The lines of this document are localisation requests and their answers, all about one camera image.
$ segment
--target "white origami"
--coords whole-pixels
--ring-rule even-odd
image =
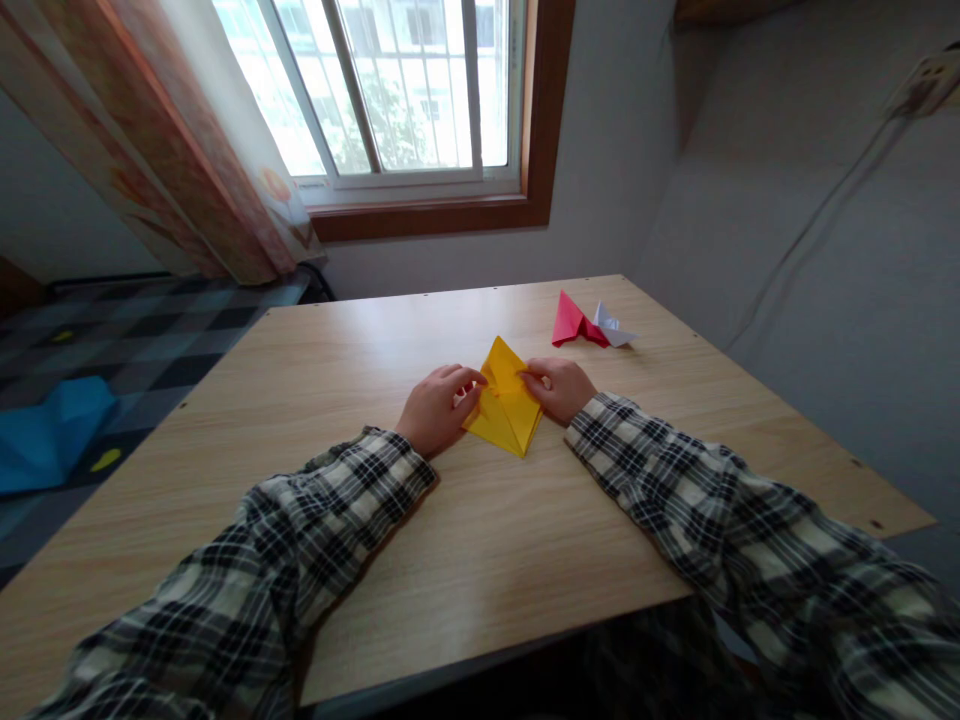
[[[607,341],[614,347],[626,345],[631,340],[636,340],[639,335],[624,332],[620,329],[620,321],[613,317],[607,308],[603,305],[603,300],[597,305],[597,312],[593,316],[593,324],[600,328],[600,332],[607,338]]]

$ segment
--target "wooden table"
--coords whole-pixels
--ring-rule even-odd
[[[640,338],[555,349],[561,288]],[[392,427],[427,372],[480,367],[498,334],[873,535],[933,521],[619,275],[273,309],[0,594],[3,716],[53,690],[70,648],[145,600],[250,486],[364,423]],[[436,459],[436,490],[321,629],[304,704],[688,594],[561,437],[545,419],[523,460],[472,435]]]

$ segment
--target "window pane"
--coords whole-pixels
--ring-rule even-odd
[[[214,0],[214,6],[287,170],[325,174],[256,0]]]
[[[257,0],[214,4],[291,174],[322,174]],[[321,0],[274,5],[337,170],[369,173]],[[460,0],[339,0],[339,8],[384,170],[471,167]],[[509,0],[476,0],[476,8],[482,160],[502,166],[509,152]]]
[[[477,0],[477,75],[484,167],[507,164],[509,17],[508,0]]]
[[[384,170],[471,167],[460,0],[339,5]],[[477,2],[485,165],[507,162],[507,10]]]
[[[275,4],[337,171],[341,175],[370,172],[323,5],[320,0],[276,0]],[[354,22],[363,24],[359,16]],[[371,52],[379,51],[375,38],[364,37],[361,42]]]

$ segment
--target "plaid shirt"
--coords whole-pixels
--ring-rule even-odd
[[[778,707],[957,715],[958,609],[926,572],[624,398],[598,394],[566,439],[749,640]],[[368,427],[258,485],[150,600],[77,647],[29,717],[292,717],[297,648],[435,479],[404,438]]]

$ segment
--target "checkered rug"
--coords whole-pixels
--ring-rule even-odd
[[[259,288],[176,279],[88,286],[0,325],[0,410],[36,405],[61,380],[87,375],[120,401],[66,484],[0,496],[0,589],[267,309],[296,305],[309,282],[298,270]]]

